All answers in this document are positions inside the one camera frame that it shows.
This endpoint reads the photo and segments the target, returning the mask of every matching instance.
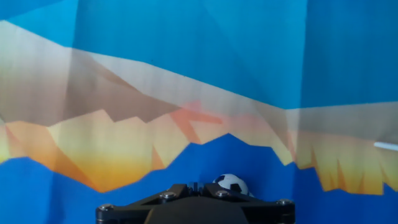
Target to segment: printed mountain backdrop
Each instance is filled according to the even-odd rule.
[[[0,0],[0,220],[94,223],[242,177],[297,223],[395,223],[398,2]]]

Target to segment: bolt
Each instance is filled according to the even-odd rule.
[[[164,198],[164,199],[172,199],[172,198],[175,198],[176,196],[177,196],[177,194],[174,192],[164,192],[160,195],[160,197]]]
[[[104,204],[98,207],[101,211],[108,211],[113,209],[113,205],[111,204]]]
[[[228,196],[228,192],[226,190],[219,190],[216,192],[217,197],[225,197]]]
[[[276,201],[276,203],[279,205],[291,205],[291,204],[293,204],[293,201],[291,201],[289,199],[280,199],[280,200]]]

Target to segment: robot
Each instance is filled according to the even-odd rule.
[[[174,184],[130,205],[106,204],[96,209],[96,224],[163,223],[294,224],[295,204],[251,197],[242,179],[223,174],[211,184]]]

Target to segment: mountain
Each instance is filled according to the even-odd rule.
[[[0,114],[7,123],[51,126],[97,110],[113,121],[137,116],[149,122],[178,109],[142,94],[85,52],[5,21],[0,30]]]
[[[224,173],[241,176],[257,198],[294,199],[297,223],[393,223],[396,218],[398,193],[390,187],[384,186],[383,196],[325,192],[315,169],[283,166],[271,148],[250,146],[229,134],[204,145],[190,144],[168,168],[103,194],[29,158],[9,160],[0,165],[0,219],[6,223],[92,223],[94,210],[101,204],[127,205],[172,184],[211,182]]]
[[[6,134],[6,127],[4,121],[0,117],[0,163],[10,158],[8,151],[8,139]]]
[[[285,166],[315,168],[325,191],[382,195],[384,183],[396,189],[396,152],[375,149],[370,141],[301,131],[292,134],[300,139],[292,138],[298,152],[293,161],[272,128],[250,115],[216,117],[180,109],[144,123],[137,117],[114,122],[100,110],[51,127],[7,123],[0,143],[8,158],[30,157],[107,192],[170,166],[190,143],[206,144],[227,133],[252,146],[269,146]]]
[[[90,55],[147,95],[222,119],[222,125],[192,124],[203,139],[231,133],[248,144],[270,146],[285,165],[316,166],[325,190],[381,195],[384,183],[398,190],[398,153],[373,146],[397,141],[397,102],[283,110],[142,62]],[[130,76],[130,70],[140,72]],[[149,86],[146,78],[155,81]],[[187,94],[164,91],[172,88]]]

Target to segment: soccer ball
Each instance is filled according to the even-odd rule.
[[[233,174],[223,174],[217,177],[213,183],[217,183],[224,189],[233,190],[244,195],[251,195],[246,183]]]

